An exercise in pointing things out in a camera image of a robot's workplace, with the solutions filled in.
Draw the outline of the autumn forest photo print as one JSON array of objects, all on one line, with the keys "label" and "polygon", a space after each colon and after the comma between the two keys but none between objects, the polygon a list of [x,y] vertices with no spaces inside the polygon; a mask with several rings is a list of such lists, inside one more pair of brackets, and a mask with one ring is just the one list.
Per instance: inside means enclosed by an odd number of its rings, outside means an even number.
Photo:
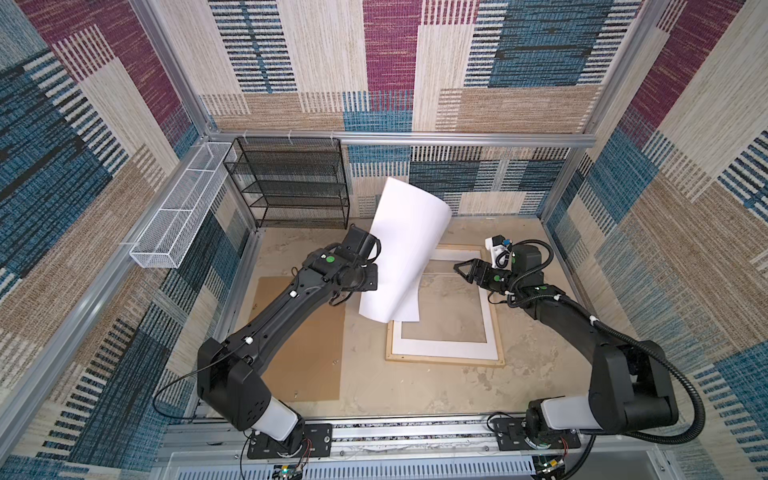
[{"label": "autumn forest photo print", "polygon": [[422,274],[452,217],[440,198],[388,178],[370,233],[381,243],[378,286],[361,295],[359,314],[380,323],[418,322]]}]

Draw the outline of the brown cardboard backing board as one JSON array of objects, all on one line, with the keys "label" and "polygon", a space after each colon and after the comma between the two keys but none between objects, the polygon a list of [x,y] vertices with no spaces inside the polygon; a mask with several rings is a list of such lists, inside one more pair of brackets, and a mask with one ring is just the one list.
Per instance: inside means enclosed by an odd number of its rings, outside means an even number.
[{"label": "brown cardboard backing board", "polygon": [[345,312],[322,305],[291,334],[262,375],[285,403],[340,398]]}]

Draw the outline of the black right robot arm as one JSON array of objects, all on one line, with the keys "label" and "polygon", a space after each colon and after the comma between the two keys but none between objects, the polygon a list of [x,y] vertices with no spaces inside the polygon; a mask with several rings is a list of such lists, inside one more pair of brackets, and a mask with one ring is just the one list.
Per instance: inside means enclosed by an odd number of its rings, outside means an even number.
[{"label": "black right robot arm", "polygon": [[526,240],[504,246],[491,261],[474,258],[453,267],[468,283],[502,296],[509,308],[559,334],[591,366],[586,395],[530,402],[527,439],[543,445],[570,430],[637,434],[675,424],[679,411],[663,350],[651,341],[608,332],[564,290],[546,283],[544,271],[553,258],[547,243]]}]

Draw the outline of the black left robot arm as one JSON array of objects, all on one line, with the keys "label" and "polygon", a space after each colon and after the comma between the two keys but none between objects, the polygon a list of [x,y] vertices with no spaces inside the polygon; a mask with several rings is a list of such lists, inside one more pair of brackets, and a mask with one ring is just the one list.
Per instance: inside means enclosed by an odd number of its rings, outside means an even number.
[{"label": "black left robot arm", "polygon": [[206,340],[197,354],[197,395],[239,431],[254,429],[295,455],[308,444],[304,419],[278,400],[262,379],[290,336],[317,309],[374,291],[381,241],[352,225],[340,243],[308,254],[288,286],[225,340]]}]

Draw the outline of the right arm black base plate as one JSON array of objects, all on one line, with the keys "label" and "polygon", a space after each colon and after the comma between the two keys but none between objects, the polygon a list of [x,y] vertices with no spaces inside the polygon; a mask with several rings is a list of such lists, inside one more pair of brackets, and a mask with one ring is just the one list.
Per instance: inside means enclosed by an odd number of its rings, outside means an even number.
[{"label": "right arm black base plate", "polygon": [[545,433],[542,438],[532,440],[526,434],[522,417],[493,415],[486,419],[486,426],[495,436],[500,451],[534,450],[578,450],[582,441],[575,431]]}]

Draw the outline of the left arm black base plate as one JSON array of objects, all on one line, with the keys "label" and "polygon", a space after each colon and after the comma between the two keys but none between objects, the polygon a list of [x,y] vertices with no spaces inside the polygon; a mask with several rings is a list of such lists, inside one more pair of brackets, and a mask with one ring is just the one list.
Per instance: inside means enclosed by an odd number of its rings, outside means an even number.
[{"label": "left arm black base plate", "polygon": [[279,441],[265,433],[251,434],[246,450],[249,460],[324,458],[330,456],[333,425],[300,421],[285,440]]}]

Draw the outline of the aluminium mounting rail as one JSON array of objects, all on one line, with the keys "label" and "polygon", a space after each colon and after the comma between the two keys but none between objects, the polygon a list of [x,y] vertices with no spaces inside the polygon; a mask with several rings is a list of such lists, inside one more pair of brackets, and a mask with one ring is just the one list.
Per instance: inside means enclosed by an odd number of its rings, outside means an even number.
[{"label": "aluminium mounting rail", "polygon": [[170,427],[153,479],[680,479],[673,455],[623,437],[575,450],[500,451],[487,414],[310,418],[333,425],[330,456],[249,460],[251,434],[218,420]]}]

